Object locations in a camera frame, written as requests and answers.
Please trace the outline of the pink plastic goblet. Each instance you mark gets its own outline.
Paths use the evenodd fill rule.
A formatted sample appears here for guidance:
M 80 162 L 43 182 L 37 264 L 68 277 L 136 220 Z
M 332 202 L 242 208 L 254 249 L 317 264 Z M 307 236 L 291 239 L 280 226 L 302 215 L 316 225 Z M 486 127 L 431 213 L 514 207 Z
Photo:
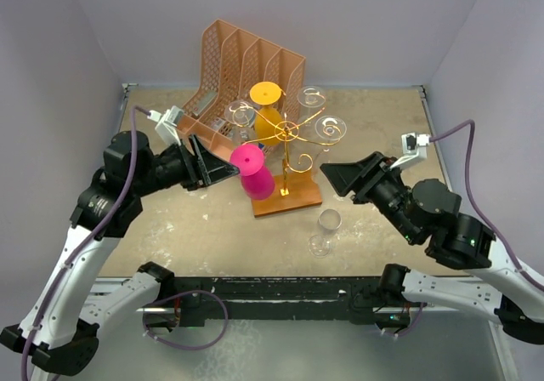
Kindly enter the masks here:
M 230 156 L 230 162 L 239 168 L 241 185 L 253 200 L 264 200 L 271 196 L 275 181 L 265 166 L 263 152 L 253 144 L 240 145 Z

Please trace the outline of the clear flute wine glass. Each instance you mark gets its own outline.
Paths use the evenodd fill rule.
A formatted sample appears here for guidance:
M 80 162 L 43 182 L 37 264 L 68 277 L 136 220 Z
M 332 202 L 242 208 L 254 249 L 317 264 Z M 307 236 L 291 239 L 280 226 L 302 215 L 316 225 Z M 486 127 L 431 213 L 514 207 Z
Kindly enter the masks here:
M 316 121 L 314 131 L 318 141 L 323 143 L 320 146 L 317 159 L 325 161 L 331 148 L 346 134 L 347 125 L 340 117 L 325 115 Z

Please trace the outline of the gold wire wine glass rack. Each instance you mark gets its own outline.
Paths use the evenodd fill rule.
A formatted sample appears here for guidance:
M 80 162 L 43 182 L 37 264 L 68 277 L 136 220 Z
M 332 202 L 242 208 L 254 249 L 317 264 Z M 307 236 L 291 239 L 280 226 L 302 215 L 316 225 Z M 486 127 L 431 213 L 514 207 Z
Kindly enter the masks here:
M 258 114 L 260 107 L 251 103 Z M 315 123 L 325 116 L 325 106 L 300 122 L 290 121 L 281 115 L 282 121 L 275 127 L 275 137 L 280 141 L 276 146 L 266 146 L 256 139 L 247 141 L 246 144 L 256 145 L 264 154 L 265 166 L 269 169 L 275 181 L 275 189 L 271 196 L 264 200 L 252 201 L 252 212 L 256 218 L 286 213 L 302 208 L 316 207 L 322 204 L 322 197 L 318 185 L 313 181 L 312 172 L 315 168 L 315 156 L 300 152 L 292 155 L 291 144 L 301 143 L 320 148 L 323 143 L 318 141 L 315 134 Z

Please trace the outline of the clear tall wine glass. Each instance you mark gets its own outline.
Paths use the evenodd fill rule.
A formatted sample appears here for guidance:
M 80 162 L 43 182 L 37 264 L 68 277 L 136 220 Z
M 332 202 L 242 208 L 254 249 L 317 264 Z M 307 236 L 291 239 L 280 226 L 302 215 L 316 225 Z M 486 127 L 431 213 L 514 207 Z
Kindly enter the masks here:
M 232 140 L 236 146 L 256 139 L 254 122 L 256 111 L 246 100 L 235 100 L 224 109 L 224 118 L 232 126 Z

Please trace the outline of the yellow plastic goblet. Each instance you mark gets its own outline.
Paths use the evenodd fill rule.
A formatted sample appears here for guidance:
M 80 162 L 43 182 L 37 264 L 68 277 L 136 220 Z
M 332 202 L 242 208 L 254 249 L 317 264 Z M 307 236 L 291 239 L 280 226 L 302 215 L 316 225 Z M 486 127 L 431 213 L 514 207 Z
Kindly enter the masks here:
M 250 98 L 260 109 L 255 117 L 254 130 L 258 142 L 266 146 L 276 146 L 280 141 L 275 137 L 276 125 L 282 121 L 275 108 L 282 96 L 281 88 L 273 82 L 259 82 L 252 86 Z

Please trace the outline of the clear round wine glass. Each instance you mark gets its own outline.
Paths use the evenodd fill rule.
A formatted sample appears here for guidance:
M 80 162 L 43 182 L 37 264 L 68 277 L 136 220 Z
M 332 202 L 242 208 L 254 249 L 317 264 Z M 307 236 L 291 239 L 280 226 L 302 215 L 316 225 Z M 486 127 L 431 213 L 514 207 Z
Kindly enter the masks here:
M 304 86 L 297 92 L 299 121 L 305 121 L 321 110 L 326 104 L 325 91 L 317 86 Z

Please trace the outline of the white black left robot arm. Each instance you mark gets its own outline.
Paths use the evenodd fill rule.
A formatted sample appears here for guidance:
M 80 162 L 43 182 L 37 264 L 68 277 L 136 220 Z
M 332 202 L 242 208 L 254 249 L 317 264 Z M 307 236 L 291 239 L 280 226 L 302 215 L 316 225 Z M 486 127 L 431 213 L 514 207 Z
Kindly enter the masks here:
M 172 302 L 174 273 L 147 262 L 116 291 L 92 307 L 85 305 L 105 261 L 142 213 L 143 197 L 175 185 L 196 191 L 239 173 L 194 134 L 189 147 L 172 144 L 156 155 L 146 134 L 121 132 L 103 158 L 77 199 L 65 245 L 38 301 L 21 323 L 1 332 L 2 345 L 22 355 L 24 380 L 78 374 L 93 359 L 100 339 L 133 311 Z

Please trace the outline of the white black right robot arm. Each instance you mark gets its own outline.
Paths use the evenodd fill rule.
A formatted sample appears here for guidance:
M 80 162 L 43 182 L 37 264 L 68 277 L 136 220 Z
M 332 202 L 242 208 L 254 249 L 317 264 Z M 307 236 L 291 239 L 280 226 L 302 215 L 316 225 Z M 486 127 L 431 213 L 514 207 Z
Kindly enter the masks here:
M 385 304 L 438 304 L 484 317 L 519 341 L 543 343 L 543 292 L 524 279 L 497 233 L 461 212 L 461 197 L 444 183 L 424 179 L 408 186 L 394 159 L 378 151 L 320 170 L 339 196 L 373 205 L 409 245 L 425 245 L 437 264 L 479 279 L 450 281 L 387 264 L 377 287 Z

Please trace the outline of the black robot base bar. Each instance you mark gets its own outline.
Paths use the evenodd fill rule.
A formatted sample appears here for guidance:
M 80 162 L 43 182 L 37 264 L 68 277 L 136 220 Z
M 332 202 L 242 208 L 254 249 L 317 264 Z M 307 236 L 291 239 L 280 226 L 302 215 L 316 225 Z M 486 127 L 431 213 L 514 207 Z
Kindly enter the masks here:
M 176 310 L 180 327 L 206 321 L 348 321 L 405 327 L 418 303 L 386 299 L 376 276 L 171 277 L 144 304 Z

